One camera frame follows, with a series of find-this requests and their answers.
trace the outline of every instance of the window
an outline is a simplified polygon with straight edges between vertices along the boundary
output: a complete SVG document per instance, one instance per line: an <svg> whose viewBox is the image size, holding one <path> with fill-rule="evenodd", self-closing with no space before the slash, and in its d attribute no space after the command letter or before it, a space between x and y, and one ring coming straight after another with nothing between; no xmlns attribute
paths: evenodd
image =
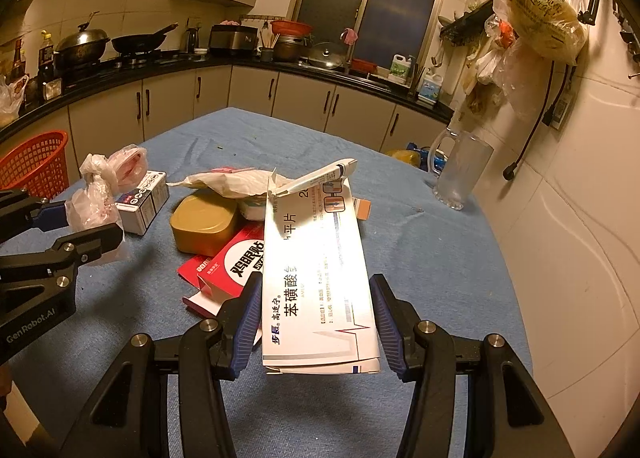
<svg viewBox="0 0 640 458"><path fill-rule="evenodd" d="M354 57L390 67L393 56L426 54L436 0L298 0L294 19L313 26L314 43L339 44L340 33L358 33Z"/></svg>

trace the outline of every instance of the silver screw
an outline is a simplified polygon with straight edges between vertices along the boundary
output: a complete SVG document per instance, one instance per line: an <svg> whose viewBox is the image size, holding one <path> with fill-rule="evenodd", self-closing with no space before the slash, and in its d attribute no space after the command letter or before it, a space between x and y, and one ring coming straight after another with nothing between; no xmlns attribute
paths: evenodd
<svg viewBox="0 0 640 458"><path fill-rule="evenodd" d="M140 346L144 346L148 342L149 342L149 337L143 333L134 335L131 338L131 345L136 346L137 348L140 348Z"/></svg>
<svg viewBox="0 0 640 458"><path fill-rule="evenodd" d="M213 332L218 327L218 321L215 319L205 319L200 323L200 329L203 332Z"/></svg>
<svg viewBox="0 0 640 458"><path fill-rule="evenodd" d="M504 346L504 337L497 333L492 333L487 337L489 344L494 348L502 348Z"/></svg>
<svg viewBox="0 0 640 458"><path fill-rule="evenodd" d="M420 321L418 323L418 330L422 333L433 333L436 331L436 323L431 321Z"/></svg>

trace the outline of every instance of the pink cloth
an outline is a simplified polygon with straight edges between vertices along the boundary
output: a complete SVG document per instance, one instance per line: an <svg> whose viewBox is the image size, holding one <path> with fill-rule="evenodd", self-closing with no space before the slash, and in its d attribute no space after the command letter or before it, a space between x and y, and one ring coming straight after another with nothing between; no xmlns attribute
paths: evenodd
<svg viewBox="0 0 640 458"><path fill-rule="evenodd" d="M344 43L351 46L358 40L358 34L355 33L353 28L345 28L344 32L347 34L344 36Z"/></svg>

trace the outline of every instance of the kettle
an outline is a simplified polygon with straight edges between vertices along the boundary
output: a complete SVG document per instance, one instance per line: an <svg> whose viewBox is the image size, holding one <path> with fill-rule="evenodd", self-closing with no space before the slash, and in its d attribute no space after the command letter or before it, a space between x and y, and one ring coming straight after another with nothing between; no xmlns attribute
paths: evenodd
<svg viewBox="0 0 640 458"><path fill-rule="evenodd" d="M186 53L195 53L195 49L200 47L199 29L200 24L196 27L189 27L189 18L187 18L187 30L182 34L180 41L180 51Z"/></svg>

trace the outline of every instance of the black countertop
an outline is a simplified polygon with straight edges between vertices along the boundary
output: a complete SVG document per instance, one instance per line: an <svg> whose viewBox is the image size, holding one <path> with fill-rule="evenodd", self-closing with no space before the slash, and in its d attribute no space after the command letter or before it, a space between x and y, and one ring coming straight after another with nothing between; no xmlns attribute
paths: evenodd
<svg viewBox="0 0 640 458"><path fill-rule="evenodd" d="M104 68L100 68L96 73L82 80L78 80L74 85L69 85L63 95L55 98L46 104L29 104L21 112L20 117L11 124L0 129L0 143L6 141L18 131L33 124L36 120L54 112L72 102L92 96L110 88L121 86L141 79L155 77L182 70L193 70L210 66L249 66L253 68L275 70L278 72L302 75L311 79L318 79L330 83L335 83L347 88L386 99L387 101L400 104L423 115L434 118L443 124L448 124L453 116L453 110L438 102L430 106L415 98L408 98L401 92L385 91L367 84L366 81L345 76L338 72L329 70L317 70L313 68L299 66L298 64L261 62L255 58L241 57L220 57L220 56L193 56L191 58L178 56L177 58L156 60L153 63L141 64L130 67L116 68L113 63L104 63Z"/></svg>

